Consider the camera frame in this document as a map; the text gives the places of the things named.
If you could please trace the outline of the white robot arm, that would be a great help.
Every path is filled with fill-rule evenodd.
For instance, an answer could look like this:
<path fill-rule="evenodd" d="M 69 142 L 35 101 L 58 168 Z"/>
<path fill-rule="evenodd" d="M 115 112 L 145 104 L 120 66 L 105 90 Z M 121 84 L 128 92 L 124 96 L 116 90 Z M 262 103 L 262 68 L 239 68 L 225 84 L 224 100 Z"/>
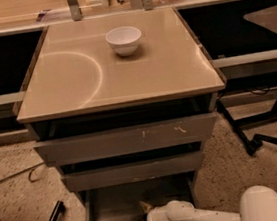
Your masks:
<path fill-rule="evenodd" d="M 197 209 L 188 201 L 169 201 L 161 207 L 142 202 L 145 221 L 277 221 L 277 192 L 252 186 L 239 201 L 239 213 Z"/>

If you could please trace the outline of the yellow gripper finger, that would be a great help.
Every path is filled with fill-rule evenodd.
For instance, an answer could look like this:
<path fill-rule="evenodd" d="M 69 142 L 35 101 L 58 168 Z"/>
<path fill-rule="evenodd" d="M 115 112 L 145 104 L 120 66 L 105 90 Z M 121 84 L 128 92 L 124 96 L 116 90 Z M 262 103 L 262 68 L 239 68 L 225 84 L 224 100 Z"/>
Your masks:
<path fill-rule="evenodd" d="M 143 213 L 149 213 L 154 209 L 154 206 L 149 204 L 148 202 L 140 202 L 140 207 L 143 209 Z"/>

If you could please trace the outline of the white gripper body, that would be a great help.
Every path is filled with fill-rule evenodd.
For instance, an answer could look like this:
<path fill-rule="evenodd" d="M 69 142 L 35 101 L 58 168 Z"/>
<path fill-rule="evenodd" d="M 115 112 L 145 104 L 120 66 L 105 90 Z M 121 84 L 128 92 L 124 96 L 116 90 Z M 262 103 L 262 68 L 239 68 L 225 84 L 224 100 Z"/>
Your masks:
<path fill-rule="evenodd" d="M 169 221 L 168 215 L 166 215 L 166 207 L 154 207 L 147 214 L 147 221 Z"/>

